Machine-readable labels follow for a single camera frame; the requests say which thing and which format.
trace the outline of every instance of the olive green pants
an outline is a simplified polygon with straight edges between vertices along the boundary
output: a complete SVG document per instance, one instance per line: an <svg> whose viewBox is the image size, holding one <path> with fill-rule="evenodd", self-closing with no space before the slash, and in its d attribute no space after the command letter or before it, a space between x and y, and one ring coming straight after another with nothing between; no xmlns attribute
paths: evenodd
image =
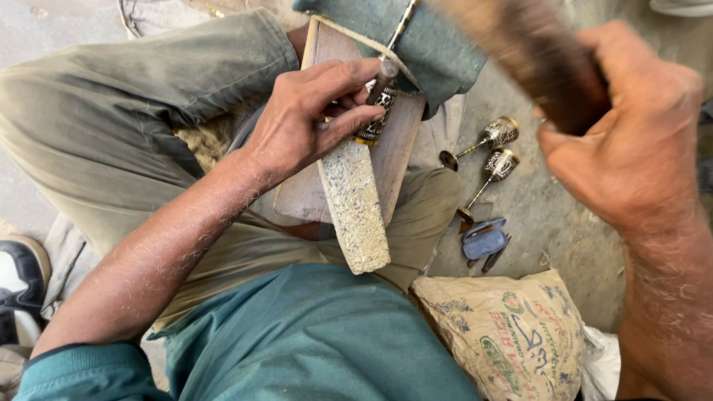
<svg viewBox="0 0 713 401"><path fill-rule="evenodd" d="M0 72L0 143L104 256L202 175L173 130L267 99L275 78L298 68L285 32L264 9L121 44L65 49ZM460 197L453 171L408 175L386 229L392 263L374 274L405 291ZM243 215L155 328L293 263L344 258L336 240L305 241Z"/></svg>

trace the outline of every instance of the concrete floor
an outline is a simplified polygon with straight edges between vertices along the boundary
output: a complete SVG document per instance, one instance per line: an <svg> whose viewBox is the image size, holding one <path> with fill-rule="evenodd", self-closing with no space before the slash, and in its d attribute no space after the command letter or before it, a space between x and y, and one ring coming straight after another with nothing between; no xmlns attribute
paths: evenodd
<svg viewBox="0 0 713 401"><path fill-rule="evenodd" d="M0 1L0 68L75 44L125 41L116 0ZM0 234L44 241L57 210L0 150Z"/></svg>
<svg viewBox="0 0 713 401"><path fill-rule="evenodd" d="M679 19L650 11L647 0L553 0L573 27L587 28L611 19L624 19L642 35L659 55L698 70L708 83L706 98L713 96L713 18ZM476 141L480 130L501 115L520 124L520 139L509 145L520 156L520 165L502 183L491 185L483 202L494 202L493 217L508 219L506 232L513 239L498 264L488 275L521 278L552 267L562 279L579 308L583 320L612 332L622 317L625 289L622 250L617 233L574 201L545 167L537 147L535 131L540 123L520 90L509 82L495 64L487 64L468 94L461 136L456 149ZM702 140L702 153L713 153L713 138ZM487 152L461 159L461 175L467 204L482 186ZM713 205L709 198L707 205ZM429 275L483 275L481 261L468 269L457 235L457 220L450 225L440 244Z"/></svg>
<svg viewBox="0 0 713 401"><path fill-rule="evenodd" d="M627 20L661 56L713 78L713 19L677 19L651 12L647 0L553 0L574 28L596 26L614 18ZM0 67L35 58L72 44L126 40L115 0L0 1ZM707 96L713 95L708 86ZM458 148L475 141L478 132L500 115L514 117L522 130L510 147L521 159L515 173L492 185L483 201L495 203L493 215L508 219L513 240L489 275L519 278L557 268L589 325L612 331L620 319L624 280L617 234L575 202L547 172L535 141L539 121L532 106L495 64L487 64L468 95ZM713 139L704 138L703 153L713 154ZM482 185L480 168L486 152L461 161L463 203ZM7 156L0 152L0 233L14 230L40 240L57 214ZM446 231L430 275L478 276L468 269L457 235L458 223Z"/></svg>

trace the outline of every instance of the hairy forearm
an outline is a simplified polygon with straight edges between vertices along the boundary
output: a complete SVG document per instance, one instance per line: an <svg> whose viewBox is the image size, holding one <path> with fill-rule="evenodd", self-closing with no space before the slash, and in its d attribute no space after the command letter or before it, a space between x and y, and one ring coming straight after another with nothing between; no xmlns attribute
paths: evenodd
<svg viewBox="0 0 713 401"><path fill-rule="evenodd" d="M662 230L622 233L627 245L618 396L708 399L713 390L713 237L705 212Z"/></svg>
<svg viewBox="0 0 713 401"><path fill-rule="evenodd" d="M205 252L277 180L242 151L231 153L102 259L62 305L33 356L66 344L140 338Z"/></svg>

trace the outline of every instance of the wooden block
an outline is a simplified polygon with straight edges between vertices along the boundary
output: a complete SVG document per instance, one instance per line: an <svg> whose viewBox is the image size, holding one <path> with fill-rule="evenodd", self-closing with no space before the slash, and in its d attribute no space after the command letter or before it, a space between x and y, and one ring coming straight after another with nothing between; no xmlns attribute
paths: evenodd
<svg viewBox="0 0 713 401"><path fill-rule="evenodd" d="M343 141L317 167L347 265L354 274L383 268L391 257L369 147Z"/></svg>
<svg viewBox="0 0 713 401"><path fill-rule="evenodd" d="M310 24L302 68L333 59L350 61L360 58L352 38L314 19ZM369 149L385 226L389 225L394 214L401 181L404 179L411 147L414 145L425 106L426 99L423 95L399 96L389 123L381 134L379 145ZM316 163L277 188L274 207L281 215L332 223Z"/></svg>

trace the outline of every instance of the hammer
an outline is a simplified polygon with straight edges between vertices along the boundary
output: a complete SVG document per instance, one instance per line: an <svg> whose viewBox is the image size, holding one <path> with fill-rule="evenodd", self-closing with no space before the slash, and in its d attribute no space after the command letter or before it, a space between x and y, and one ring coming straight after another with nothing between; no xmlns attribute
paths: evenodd
<svg viewBox="0 0 713 401"><path fill-rule="evenodd" d="M583 136L610 109L592 57L546 0L440 0L562 131Z"/></svg>

